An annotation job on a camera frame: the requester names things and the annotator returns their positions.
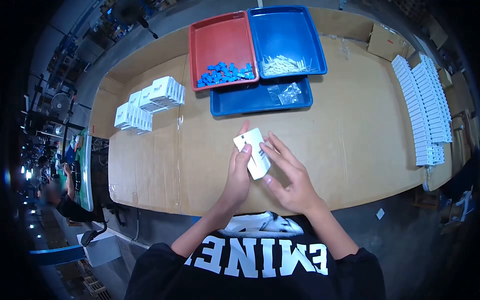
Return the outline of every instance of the factory floor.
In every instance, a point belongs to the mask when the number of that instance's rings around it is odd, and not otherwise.
[[[336,0],[263,0],[263,4],[338,8]],[[163,36],[205,18],[256,6],[256,0],[184,0],[157,13],[148,22],[154,32]],[[349,1],[345,10],[368,16],[395,28],[412,42],[415,49],[427,52],[427,48],[434,49],[431,41],[416,26],[411,25],[390,2]],[[420,42],[414,35],[425,42]],[[96,89],[104,74],[127,55],[153,40],[147,30],[141,27],[133,29],[81,76],[76,85],[77,101],[92,107]],[[88,126],[89,118],[89,110],[74,106],[72,123]],[[373,203],[333,212],[353,240],[378,257],[384,273],[388,299],[412,299],[414,295],[424,295],[430,286],[429,282],[434,278],[432,275],[444,270],[457,235],[440,235],[438,213],[411,206],[412,197],[413,194],[408,191]],[[379,208],[385,211],[381,220],[375,216]],[[171,244],[195,221],[190,216],[130,208],[127,213],[120,212],[120,218],[126,222],[126,226],[122,227],[107,210],[104,210],[104,213],[109,220],[109,228],[131,238],[135,237],[137,232],[138,213],[138,242],[145,245],[157,242]],[[64,218],[57,212],[55,214],[70,245],[77,244],[76,234],[91,228],[89,225],[66,226]],[[118,240],[123,256],[93,269],[94,275],[107,287],[114,299],[123,298],[135,260],[145,251],[124,239]]]

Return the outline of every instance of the stack of white boxes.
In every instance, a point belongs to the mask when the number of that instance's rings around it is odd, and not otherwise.
[[[152,131],[152,114],[138,107],[142,91],[130,95],[129,101],[117,108],[114,126],[143,134]]]
[[[185,103],[185,87],[167,76],[151,86],[130,95],[129,101],[117,108],[114,126],[143,134],[152,131],[152,114]]]
[[[166,76],[153,80],[151,86],[142,90],[139,107],[157,113],[183,104],[185,104],[185,87],[176,82],[173,77]]]
[[[434,166],[445,162],[443,144],[452,142],[452,118],[433,61],[423,54],[420,58],[413,70],[399,55],[392,66],[412,122],[417,166]]]

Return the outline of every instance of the forearm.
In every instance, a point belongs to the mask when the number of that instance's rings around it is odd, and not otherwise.
[[[465,136],[467,138],[467,145],[470,148],[470,151],[473,151],[473,149],[475,149],[475,142],[473,140],[472,131],[470,128],[470,120],[466,119],[464,122],[464,125],[465,125]]]
[[[310,221],[317,237],[327,246],[335,260],[357,253],[359,247],[343,230],[324,202],[310,210],[305,216]]]
[[[238,205],[221,196],[197,223],[173,242],[172,250],[178,255],[189,257],[210,232],[225,228],[237,209]]]
[[[67,174],[67,194],[70,199],[74,199],[75,197],[75,187],[73,186],[73,178],[72,174]]]

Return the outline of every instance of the green table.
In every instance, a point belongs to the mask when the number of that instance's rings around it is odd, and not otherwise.
[[[92,149],[92,137],[88,134],[88,129],[83,129],[79,136],[84,137],[84,144],[77,151],[75,159],[80,162],[80,170],[82,170],[82,185],[77,196],[80,198],[80,205],[88,210],[93,211],[92,198],[92,182],[90,179],[90,153]]]

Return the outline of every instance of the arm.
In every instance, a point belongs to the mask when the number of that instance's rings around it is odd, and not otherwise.
[[[462,114],[463,123],[465,125],[465,136],[467,137],[467,145],[470,148],[470,151],[473,152],[473,150],[475,149],[475,141],[473,139],[472,131],[470,127],[470,118],[468,116],[469,115],[468,109],[462,111],[461,114]]]
[[[249,125],[250,123],[245,121],[238,135],[247,132]],[[246,144],[240,153],[234,147],[222,195],[197,223],[173,242],[171,248],[176,254],[189,257],[210,232],[227,226],[237,209],[247,199],[250,186],[247,163],[251,156],[251,145]]]
[[[75,188],[73,186],[72,170],[67,163],[63,165],[63,172],[67,175],[67,195],[73,200],[75,199]]]
[[[275,178],[266,175],[263,179],[269,191],[286,209],[308,218],[316,235],[325,243],[335,260],[356,254],[359,247],[337,222],[325,201],[317,195],[305,166],[272,132],[268,133],[268,141],[274,149],[264,143],[260,143],[260,147],[291,182],[284,189]]]

